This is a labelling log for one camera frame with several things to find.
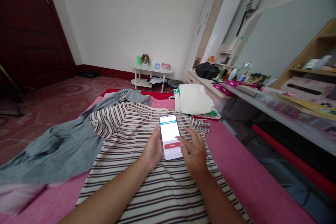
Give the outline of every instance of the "mirror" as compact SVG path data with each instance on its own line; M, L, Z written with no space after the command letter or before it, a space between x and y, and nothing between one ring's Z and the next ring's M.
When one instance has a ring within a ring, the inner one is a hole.
M323 26L336 17L336 0L295 0L267 9L253 20L238 45L234 66L279 76Z

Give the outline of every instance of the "tiled floor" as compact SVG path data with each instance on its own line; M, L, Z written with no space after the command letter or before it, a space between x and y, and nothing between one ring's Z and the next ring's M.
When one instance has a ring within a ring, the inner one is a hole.
M76 119L106 89L134 88L128 80L99 76L72 79L22 95L19 104L23 117L0 115L0 165L6 163L50 127ZM139 87L142 91L160 92L161 85ZM164 92L172 92L169 86ZM0 100L0 113L15 114L9 101Z

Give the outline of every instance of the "phone screen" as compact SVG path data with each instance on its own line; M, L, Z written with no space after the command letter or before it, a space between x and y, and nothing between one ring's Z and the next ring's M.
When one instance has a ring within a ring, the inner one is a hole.
M176 138L180 135L178 128L175 115L160 117L163 156L166 160L182 157L180 141Z

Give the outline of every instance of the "plastic bag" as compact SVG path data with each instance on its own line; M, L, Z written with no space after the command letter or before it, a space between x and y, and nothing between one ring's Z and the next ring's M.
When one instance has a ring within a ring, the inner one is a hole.
M196 67L196 74L203 79L213 79L219 74L219 68L215 64L210 65L209 62L204 62Z

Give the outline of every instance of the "white wall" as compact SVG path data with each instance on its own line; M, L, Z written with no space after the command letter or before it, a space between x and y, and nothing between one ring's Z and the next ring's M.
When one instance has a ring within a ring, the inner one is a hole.
M77 44L83 64L132 71L127 63L148 53L181 79L203 1L64 0L75 38L68 42ZM62 20L64 6L56 2Z
M77 40L75 38L75 34L72 29L71 21L69 18L67 8L65 6L65 2L64 0L53 0L53 2L56 7L57 14L62 24L62 28L65 34L65 37L68 41L71 54L72 54L72 57L74 58L75 64L81 65L83 64L81 53L77 45Z

